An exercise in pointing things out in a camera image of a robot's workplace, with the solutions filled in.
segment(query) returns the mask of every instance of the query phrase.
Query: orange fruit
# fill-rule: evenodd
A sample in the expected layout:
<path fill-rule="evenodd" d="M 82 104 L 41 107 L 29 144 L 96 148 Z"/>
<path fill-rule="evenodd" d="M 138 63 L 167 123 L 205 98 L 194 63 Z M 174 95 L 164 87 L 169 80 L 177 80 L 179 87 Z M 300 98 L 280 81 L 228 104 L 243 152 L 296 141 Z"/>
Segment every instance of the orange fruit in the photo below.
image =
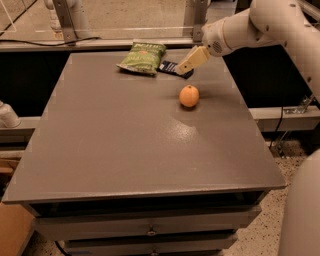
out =
<path fill-rule="evenodd" d="M 179 94 L 180 103 L 188 108 L 194 107 L 199 101 L 199 91 L 193 85 L 185 86 Z"/>

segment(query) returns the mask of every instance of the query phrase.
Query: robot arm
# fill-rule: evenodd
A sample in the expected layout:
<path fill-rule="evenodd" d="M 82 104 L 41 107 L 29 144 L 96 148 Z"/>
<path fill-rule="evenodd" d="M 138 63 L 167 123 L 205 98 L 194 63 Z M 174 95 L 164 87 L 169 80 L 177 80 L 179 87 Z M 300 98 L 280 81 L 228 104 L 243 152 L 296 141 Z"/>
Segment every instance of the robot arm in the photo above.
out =
<path fill-rule="evenodd" d="M 202 30 L 199 52 L 205 48 L 216 57 L 243 47 L 282 45 L 320 101 L 320 32 L 306 20 L 296 0 L 253 0 L 249 9 L 207 24 Z M 205 62 L 204 58 L 193 62 L 199 60 L 196 54 L 193 50 L 176 72 L 185 73 Z"/>
<path fill-rule="evenodd" d="M 50 11 L 51 28 L 54 31 L 60 31 L 61 25 L 53 3 L 54 0 L 44 0 L 44 4 Z M 66 0 L 72 23 L 78 38 L 91 37 L 89 31 L 89 22 L 85 15 L 82 0 Z"/>

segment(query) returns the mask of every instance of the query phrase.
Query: cable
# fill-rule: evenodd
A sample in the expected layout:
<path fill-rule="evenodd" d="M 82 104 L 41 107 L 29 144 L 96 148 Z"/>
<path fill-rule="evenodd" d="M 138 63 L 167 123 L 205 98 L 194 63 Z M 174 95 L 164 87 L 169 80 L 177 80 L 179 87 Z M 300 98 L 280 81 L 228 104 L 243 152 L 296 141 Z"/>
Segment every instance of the cable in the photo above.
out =
<path fill-rule="evenodd" d="M 289 85 L 289 78 L 290 78 L 290 74 L 292 73 L 292 68 L 293 68 L 293 63 L 291 64 L 290 66 L 290 69 L 289 69 L 289 72 L 288 72 L 288 76 L 287 76 L 287 81 L 286 81 L 286 86 L 284 87 L 284 91 L 283 91 L 283 98 L 282 98 L 282 104 L 281 104 L 281 114 L 280 114 L 280 119 L 279 119 L 279 122 L 276 126 L 276 129 L 274 130 L 274 133 L 277 133 L 278 130 L 279 130 L 279 127 L 282 123 L 282 120 L 283 120 L 283 108 L 284 108 L 284 104 L 285 104 L 285 101 L 286 101 L 286 98 L 287 98 L 287 87 Z M 269 149 L 271 149 L 272 147 L 272 144 L 273 142 L 275 141 L 275 138 L 273 138 L 270 142 L 270 145 L 269 145 Z"/>
<path fill-rule="evenodd" d="M 57 242 L 57 241 L 54 241 L 54 243 L 56 244 L 57 248 L 59 249 L 59 251 L 65 255 L 65 256 L 72 256 L 71 254 L 65 252 L 65 250 L 63 250 L 63 248 L 61 247 L 61 245 Z"/>
<path fill-rule="evenodd" d="M 78 43 L 82 41 L 87 41 L 87 40 L 97 40 L 101 39 L 101 37 L 87 37 L 87 38 L 82 38 L 82 39 L 77 39 L 69 42 L 64 42 L 64 43 L 59 43 L 59 44 L 42 44 L 42 43 L 36 43 L 32 41 L 24 41 L 24 40 L 16 40 L 16 39 L 0 39 L 0 42 L 5 42 L 5 43 L 24 43 L 24 44 L 32 44 L 32 45 L 38 45 L 38 46 L 63 46 L 63 45 L 68 45 L 68 44 L 73 44 L 73 43 Z"/>

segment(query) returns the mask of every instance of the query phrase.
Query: green snack bag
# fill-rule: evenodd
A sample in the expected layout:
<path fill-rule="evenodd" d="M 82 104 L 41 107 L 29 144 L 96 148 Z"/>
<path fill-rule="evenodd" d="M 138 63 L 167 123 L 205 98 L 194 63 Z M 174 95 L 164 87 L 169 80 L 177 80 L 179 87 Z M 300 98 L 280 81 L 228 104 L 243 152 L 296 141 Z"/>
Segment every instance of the green snack bag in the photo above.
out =
<path fill-rule="evenodd" d="M 128 55 L 117 66 L 133 72 L 157 74 L 157 68 L 166 49 L 163 44 L 133 43 Z"/>

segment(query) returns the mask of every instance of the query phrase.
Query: gray table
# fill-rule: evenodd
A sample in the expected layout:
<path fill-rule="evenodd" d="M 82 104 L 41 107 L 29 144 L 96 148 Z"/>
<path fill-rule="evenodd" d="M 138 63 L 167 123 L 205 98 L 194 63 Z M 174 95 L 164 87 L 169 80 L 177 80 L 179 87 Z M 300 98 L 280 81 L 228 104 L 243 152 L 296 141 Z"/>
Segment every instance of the gray table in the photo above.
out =
<path fill-rule="evenodd" d="M 168 50 L 163 59 L 187 52 Z M 5 203 L 41 219 L 54 216 L 46 207 L 56 203 L 265 195 L 285 186 L 221 58 L 184 80 L 121 71 L 115 64 L 126 54 L 71 54 Z M 178 101 L 187 84 L 200 91 L 192 110 Z"/>

